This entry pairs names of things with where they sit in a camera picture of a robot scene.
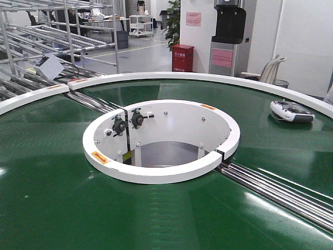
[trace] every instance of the floor line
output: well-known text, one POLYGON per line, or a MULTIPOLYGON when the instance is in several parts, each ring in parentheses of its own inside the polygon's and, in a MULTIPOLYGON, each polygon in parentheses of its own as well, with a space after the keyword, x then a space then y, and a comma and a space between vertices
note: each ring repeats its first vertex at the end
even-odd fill
MULTIPOLYGON (((134 48, 134 49, 129 49, 127 51, 118 51, 118 54, 120 53, 125 53, 125 52, 130 52, 130 51, 137 51, 139 49, 144 49, 144 48, 152 48, 152 47, 157 47, 157 46, 161 46, 161 45, 165 45, 165 43, 162 44, 157 44, 157 45, 152 45, 152 46, 147 46, 147 47, 142 47, 142 48, 134 48)), ((98 55, 98 56, 90 56, 91 58, 96 58, 96 57, 101 57, 101 56, 109 56, 109 55, 114 55, 115 52, 113 53, 109 53, 109 54, 104 54, 104 55, 98 55)))
POLYGON ((149 39, 149 38, 140 38, 140 39, 142 39, 142 40, 149 40, 149 41, 156 41, 156 42, 162 42, 162 43, 168 43, 168 42, 166 42, 166 41, 161 41, 161 40, 155 40, 155 39, 149 39))

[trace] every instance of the white chair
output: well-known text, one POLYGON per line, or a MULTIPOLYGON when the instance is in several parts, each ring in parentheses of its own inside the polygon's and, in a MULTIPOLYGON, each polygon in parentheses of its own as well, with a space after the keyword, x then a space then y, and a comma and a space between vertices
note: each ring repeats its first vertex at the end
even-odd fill
POLYGON ((257 77, 259 82, 274 84, 274 82, 276 81, 276 75, 277 75, 279 65, 286 59, 287 59, 286 57, 276 55, 276 57, 273 60, 269 61, 265 65, 261 74, 249 73, 249 72, 242 72, 241 74, 249 76, 249 79, 252 79, 252 80, 253 80, 253 77, 257 77))

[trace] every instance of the bolt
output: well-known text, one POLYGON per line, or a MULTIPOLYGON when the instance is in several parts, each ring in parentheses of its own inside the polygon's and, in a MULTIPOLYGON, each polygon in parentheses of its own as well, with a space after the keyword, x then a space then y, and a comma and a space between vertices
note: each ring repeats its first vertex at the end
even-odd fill
POLYGON ((119 129, 120 129, 121 131, 124 131, 124 130, 126 129, 126 126, 125 126, 124 124, 120 124, 120 125, 119 125, 119 129))

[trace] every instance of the potted plant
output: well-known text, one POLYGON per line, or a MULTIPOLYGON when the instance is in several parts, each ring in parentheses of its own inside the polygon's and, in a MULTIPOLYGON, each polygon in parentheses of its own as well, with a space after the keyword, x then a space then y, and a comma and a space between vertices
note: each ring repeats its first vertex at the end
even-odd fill
POLYGON ((181 32, 181 0, 169 1, 171 7, 168 8, 168 19, 166 20, 166 35, 168 47, 172 50, 172 46, 179 44, 181 32))

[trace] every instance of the red fire extinguisher box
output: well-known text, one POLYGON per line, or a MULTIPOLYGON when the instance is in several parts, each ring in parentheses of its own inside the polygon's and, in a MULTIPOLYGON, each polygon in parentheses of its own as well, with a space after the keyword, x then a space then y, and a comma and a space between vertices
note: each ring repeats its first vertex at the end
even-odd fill
POLYGON ((172 71, 192 72, 193 46, 176 44, 172 47, 172 71))

